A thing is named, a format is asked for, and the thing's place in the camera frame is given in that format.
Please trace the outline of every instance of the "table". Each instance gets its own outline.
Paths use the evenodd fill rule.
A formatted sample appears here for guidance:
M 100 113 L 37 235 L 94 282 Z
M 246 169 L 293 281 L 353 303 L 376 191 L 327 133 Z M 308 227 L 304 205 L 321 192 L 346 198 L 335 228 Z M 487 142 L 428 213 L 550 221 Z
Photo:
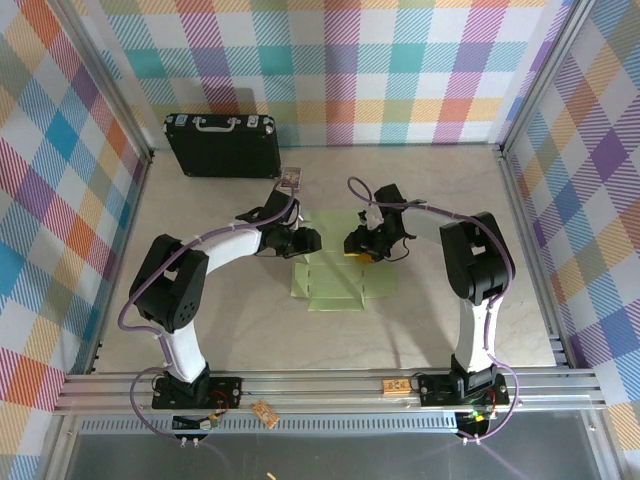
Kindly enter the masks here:
M 346 179 L 357 175 L 372 190 L 396 183 L 408 199 L 459 213 L 492 212 L 517 268 L 499 315 L 497 357 L 513 366 L 555 364 L 489 146 L 300 148 L 281 156 L 283 166 L 302 167 L 298 198 L 304 209 L 361 209 L 346 187 Z M 269 180 L 189 178 L 171 152 L 156 153 L 107 313 L 97 371 L 162 364 L 151 335 L 117 326 L 153 239 L 163 233 L 189 238 L 227 225 L 264 204 L 271 188 Z M 293 260 L 247 257 L 223 266 L 207 277 L 195 319 L 203 355 L 213 370 L 448 367 L 457 343 L 458 298 L 441 247 L 425 240 L 410 246 L 410 256 L 395 263 L 397 294 L 367 300 L 363 312 L 308 312 L 308 300 L 290 296 Z M 135 309 L 126 322 L 145 323 Z

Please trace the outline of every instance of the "mounting plate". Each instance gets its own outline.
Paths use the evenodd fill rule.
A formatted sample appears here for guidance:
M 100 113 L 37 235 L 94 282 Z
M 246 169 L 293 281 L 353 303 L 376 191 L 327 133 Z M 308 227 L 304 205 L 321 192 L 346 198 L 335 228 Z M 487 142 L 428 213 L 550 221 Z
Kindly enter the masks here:
M 227 408 L 226 405 L 220 406 L 220 398 L 222 395 L 216 395 L 214 390 L 222 392 L 226 395 L 230 410 L 238 408 L 240 398 L 242 396 L 242 379 L 240 377 L 209 377 L 209 395 L 203 403 L 199 403 L 196 399 L 185 395 L 180 390 L 173 387 L 167 378 L 161 377 L 156 380 L 154 385 L 154 395 L 151 401 L 151 408 L 154 410 L 215 410 L 218 408 Z
M 418 393 L 420 405 L 423 407 L 441 407 L 451 405 L 478 405 L 485 406 L 483 400 L 487 397 L 487 390 L 493 390 L 496 396 L 496 405 L 509 405 L 509 391 L 502 374 L 497 374 L 493 385 L 489 385 L 477 392 L 460 399 L 454 391 L 449 375 L 417 375 Z M 487 406 L 492 405 L 492 399 L 488 399 Z

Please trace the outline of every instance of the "colorful checkered backdrop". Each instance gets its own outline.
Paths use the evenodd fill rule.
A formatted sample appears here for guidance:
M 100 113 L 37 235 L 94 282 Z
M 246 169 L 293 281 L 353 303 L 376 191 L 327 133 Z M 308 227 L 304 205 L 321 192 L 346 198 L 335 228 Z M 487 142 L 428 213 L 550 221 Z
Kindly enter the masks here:
M 544 41 L 540 46 L 540 50 L 538 50 L 538 54 L 535 57 L 535 60 L 529 67 L 529 71 L 524 79 L 524 82 L 520 85 L 520 90 L 518 91 L 518 95 L 514 100 L 511 108 L 509 109 L 509 113 L 507 114 L 507 118 L 500 129 L 500 133 L 498 134 L 498 138 L 496 139 L 496 143 L 503 144 L 504 140 L 509 133 L 509 129 L 513 125 L 513 122 L 520 111 L 520 107 L 527 97 L 531 85 L 536 78 L 536 75 L 540 71 L 540 68 L 544 65 L 544 61 L 547 59 L 549 52 L 551 51 L 551 47 L 553 46 L 553 42 L 555 41 L 560 28 L 562 28 L 565 20 L 567 19 L 567 14 L 573 5 L 574 0 L 563 0 L 561 7 L 558 9 L 555 18 L 553 19 L 553 23 L 551 24 L 551 28 L 547 32 L 544 37 Z
M 30 479 L 142 165 L 44 0 L 0 1 L 0 65 L 0 479 Z
M 579 362 L 640 471 L 640 3 L 600 0 L 512 157 Z
M 152 144 L 168 113 L 258 112 L 298 146 L 487 140 L 545 5 L 571 1 L 74 3 Z

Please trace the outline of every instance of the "yellow object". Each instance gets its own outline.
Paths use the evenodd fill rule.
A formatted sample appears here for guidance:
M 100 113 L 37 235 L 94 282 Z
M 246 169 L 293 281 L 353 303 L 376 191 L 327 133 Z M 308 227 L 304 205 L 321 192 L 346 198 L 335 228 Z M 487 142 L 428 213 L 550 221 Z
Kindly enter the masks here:
M 371 255 L 369 255 L 368 253 L 362 253 L 358 255 L 356 260 L 362 263 L 374 263 L 373 258 L 371 258 Z
M 264 423 L 269 429 L 275 427 L 276 423 L 278 423 L 278 420 L 280 420 L 278 414 L 274 412 L 273 409 L 262 400 L 251 407 L 251 410 L 258 416 L 260 420 L 262 420 L 262 423 Z
M 411 393 L 411 382 L 408 378 L 382 380 L 382 391 L 385 395 Z

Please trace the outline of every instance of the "wooden block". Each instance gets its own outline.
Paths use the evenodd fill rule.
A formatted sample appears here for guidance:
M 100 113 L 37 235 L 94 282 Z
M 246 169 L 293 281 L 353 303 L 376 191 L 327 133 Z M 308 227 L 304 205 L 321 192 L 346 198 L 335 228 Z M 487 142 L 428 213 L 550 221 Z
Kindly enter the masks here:
M 411 393 L 411 381 L 408 378 L 391 378 L 383 380 L 382 391 L 385 395 Z
M 280 420 L 278 414 L 274 412 L 273 409 L 262 400 L 251 407 L 251 410 L 258 416 L 260 420 L 262 420 L 262 423 L 264 423 L 269 429 L 275 427 L 276 423 L 278 423 L 278 420 Z

